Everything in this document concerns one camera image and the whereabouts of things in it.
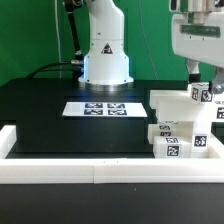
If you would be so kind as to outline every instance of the stacked blocks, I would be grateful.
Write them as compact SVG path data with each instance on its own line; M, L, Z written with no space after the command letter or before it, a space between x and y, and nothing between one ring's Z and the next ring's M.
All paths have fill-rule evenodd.
M188 91L164 91L164 96L153 91L150 106L158 120L168 121L148 127L156 158L208 158L211 124L224 121L224 104L214 102L208 88L208 83L193 83Z

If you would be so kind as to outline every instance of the black table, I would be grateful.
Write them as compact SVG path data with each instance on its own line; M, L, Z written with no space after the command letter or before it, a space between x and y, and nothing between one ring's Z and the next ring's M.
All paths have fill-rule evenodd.
M38 122L36 127L39 127L38 114L42 109L38 108L44 108L45 114L40 114L43 119L42 125L46 124L46 117L52 116L52 111L55 112L55 125L61 125L63 122L70 122L61 118L61 113L65 102L74 98L74 101L81 99L108 101L108 97L111 97L113 102L115 99L118 101L125 99L127 102L136 100L142 102L149 112L149 89L185 88L185 82L138 81L134 90L109 96L107 93L78 90L76 84L69 79L15 79L0 88L0 120L2 126L5 124L20 126L20 131L23 125L29 127L29 123L35 126L35 122ZM143 126L148 122L156 122L153 111L151 112L149 117L143 120ZM130 152L93 150L84 153L81 151L62 153L57 150L28 152L26 149L24 152L23 149L18 150L15 146L8 158L152 157L150 147L148 148L147 145L144 149L144 145L147 145L147 142L144 142L141 152L133 148ZM18 184L0 185L0 193L1 224L215 224L224 222L224 184Z

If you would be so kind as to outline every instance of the cable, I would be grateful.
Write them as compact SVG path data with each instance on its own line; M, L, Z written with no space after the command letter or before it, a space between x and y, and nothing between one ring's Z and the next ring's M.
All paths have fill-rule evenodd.
M41 71L45 70L46 68L51 68L51 67L55 67L55 66L59 66L59 65L71 65L71 62L59 62L59 63L53 63L53 64L48 64L48 65L42 66L42 67L38 68L37 70L35 70L34 72L27 75L26 78L32 79L38 72L41 72Z
M142 32L142 36L143 36L144 43L145 43L145 46L146 46L147 55L148 55L150 64L152 66L152 69L153 69L153 72L154 72L154 76L155 76L156 80L159 80L157 72L156 72L156 68L155 68L155 65L154 65L154 62L153 62L153 59L152 59L152 55L151 55L151 52L150 52L150 47L149 47L149 44L147 42L147 38L146 38L146 35L145 35L143 19L142 19L141 0L138 0L138 9L139 9L139 19L140 19L140 25L141 25L141 32Z
M57 44L58 44L58 59L59 62L62 62L61 59L61 38L60 38L60 31L59 31L59 22L58 22L58 0L54 2L54 10L55 10L55 26L56 26L56 35L57 35Z

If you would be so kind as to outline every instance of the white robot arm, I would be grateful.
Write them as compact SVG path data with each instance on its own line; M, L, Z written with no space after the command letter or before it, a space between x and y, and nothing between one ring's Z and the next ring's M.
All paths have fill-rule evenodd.
M68 15L84 3L89 11L90 51L84 57L84 73L79 77L79 85L99 91L115 91L132 86L134 80L129 76L129 58L124 53L122 11L113 0L66 1Z
M198 62L215 67L210 90L224 92L223 0L171 0L172 46L174 53L187 58L189 75L199 75Z

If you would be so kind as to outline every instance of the white border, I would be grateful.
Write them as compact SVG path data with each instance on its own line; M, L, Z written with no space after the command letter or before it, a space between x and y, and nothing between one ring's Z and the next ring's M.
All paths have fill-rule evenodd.
M224 182L224 146L211 137L209 159L6 159L16 127L0 131L0 183Z

